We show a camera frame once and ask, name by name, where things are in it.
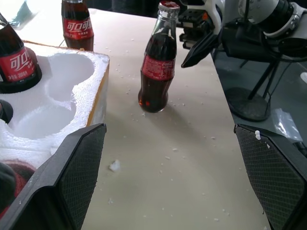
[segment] bottle cap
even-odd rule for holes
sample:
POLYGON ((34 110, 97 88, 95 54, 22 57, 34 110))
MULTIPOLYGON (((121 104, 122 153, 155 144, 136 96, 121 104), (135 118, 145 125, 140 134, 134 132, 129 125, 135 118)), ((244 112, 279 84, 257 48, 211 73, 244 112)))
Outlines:
POLYGON ((159 10, 165 11, 168 13, 179 13, 180 6, 173 1, 161 1, 158 6, 159 10))

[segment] black cable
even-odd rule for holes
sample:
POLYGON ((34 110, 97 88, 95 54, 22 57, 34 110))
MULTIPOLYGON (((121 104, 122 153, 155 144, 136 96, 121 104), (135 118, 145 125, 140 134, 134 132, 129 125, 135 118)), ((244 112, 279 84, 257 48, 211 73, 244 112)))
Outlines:
POLYGON ((273 96, 275 90, 277 89, 277 86, 279 85, 280 81, 282 80, 284 74, 286 73, 287 69, 290 67, 291 64, 292 64, 292 62, 288 63, 288 65, 286 66, 286 68, 284 68, 284 70, 283 70, 282 74, 280 75, 280 77, 279 77, 279 79, 278 79, 278 81, 277 81, 277 83, 276 83, 276 85, 275 85, 273 91, 272 91, 271 93, 269 93, 270 98, 269 98, 269 101, 268 101, 268 105, 271 104, 272 96, 273 96))
POLYGON ((248 12, 249 12, 249 0, 246 0, 245 5, 245 14, 244 14, 244 23, 248 23, 248 12))

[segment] plastic bag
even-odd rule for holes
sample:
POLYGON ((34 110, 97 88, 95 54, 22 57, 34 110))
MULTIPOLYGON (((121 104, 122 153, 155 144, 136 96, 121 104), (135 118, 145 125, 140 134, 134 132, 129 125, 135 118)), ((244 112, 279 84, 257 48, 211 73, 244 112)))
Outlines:
POLYGON ((19 27, 42 9, 44 0, 0 0, 1 14, 11 24, 19 27))
POLYGON ((278 134, 295 141, 303 141, 289 113, 284 112, 281 108, 275 109, 273 110, 272 118, 278 134))

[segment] dark liquid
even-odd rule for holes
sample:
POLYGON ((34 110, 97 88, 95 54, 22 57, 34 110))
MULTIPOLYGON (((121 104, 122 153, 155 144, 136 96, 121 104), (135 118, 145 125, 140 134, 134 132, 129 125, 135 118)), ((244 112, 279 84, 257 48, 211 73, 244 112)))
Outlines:
MULTIPOLYGON (((85 3, 69 3, 62 1, 62 17, 71 20, 84 20, 90 16, 87 6, 85 3)), ((94 36, 82 39, 75 40, 68 37, 65 37, 65 42, 67 47, 73 49, 85 49, 86 51, 93 51, 94 49, 94 36)))
MULTIPOLYGON (((13 28, 9 24, 7 24, 5 27, 0 29, 0 56, 1 57, 7 56, 10 54, 15 54, 18 51, 20 51, 20 49, 22 49, 23 46, 24 46, 24 43, 22 42, 20 37, 17 35, 17 33, 13 30, 13 28)), ((37 63, 37 58, 36 58, 35 53, 30 49, 27 49, 27 53, 30 55, 35 65, 34 73, 20 81, 7 82, 4 73, 0 68, 0 75, 3 76, 2 77, 3 82, 0 82, 0 93, 14 93, 14 92, 25 91, 35 86, 41 80, 42 73, 37 63)))
MULTIPOLYGON (((175 39, 168 34, 154 34, 150 38, 145 53, 159 61, 174 60, 177 52, 175 39)), ((173 79, 154 80, 142 73, 141 90, 139 92, 139 105, 143 110, 157 113, 163 110, 168 101, 168 88, 173 79)))

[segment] bottle neck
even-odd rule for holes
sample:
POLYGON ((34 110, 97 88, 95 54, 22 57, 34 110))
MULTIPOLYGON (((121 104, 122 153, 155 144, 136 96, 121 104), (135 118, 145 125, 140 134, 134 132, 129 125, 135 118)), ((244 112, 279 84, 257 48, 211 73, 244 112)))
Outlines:
POLYGON ((68 2, 68 3, 82 3, 83 0, 62 0, 64 2, 68 2))
POLYGON ((152 35, 157 33, 167 34, 176 40, 176 23, 178 14, 165 11, 158 12, 157 22, 152 35))

